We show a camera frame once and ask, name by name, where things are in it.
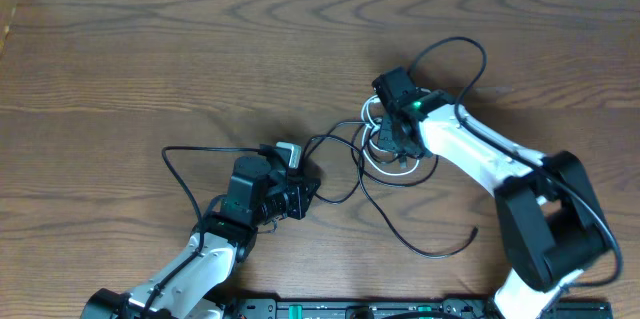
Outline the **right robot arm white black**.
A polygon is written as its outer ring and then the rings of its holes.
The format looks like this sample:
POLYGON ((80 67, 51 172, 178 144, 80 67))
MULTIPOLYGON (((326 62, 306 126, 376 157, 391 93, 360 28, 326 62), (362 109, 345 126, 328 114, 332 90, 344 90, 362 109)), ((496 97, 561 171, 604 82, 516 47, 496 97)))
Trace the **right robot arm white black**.
POLYGON ((471 116, 460 97, 419 88, 402 67, 372 87, 396 149, 444 158, 494 198, 511 264, 491 300, 495 317, 540 317, 601 256, 620 252, 572 153, 516 144, 471 116))

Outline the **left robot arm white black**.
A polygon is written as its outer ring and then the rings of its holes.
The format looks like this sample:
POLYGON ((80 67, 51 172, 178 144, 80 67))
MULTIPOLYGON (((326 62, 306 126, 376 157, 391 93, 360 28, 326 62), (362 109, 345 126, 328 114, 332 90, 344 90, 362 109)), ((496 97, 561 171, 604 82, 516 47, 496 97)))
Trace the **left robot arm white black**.
POLYGON ((242 156, 234 162, 221 207, 208 209, 185 248, 147 282, 127 292, 101 289, 85 304, 83 318, 220 318, 224 310, 206 302, 252 251, 259 227, 305 217, 321 185, 318 177, 289 166, 280 150, 242 156))

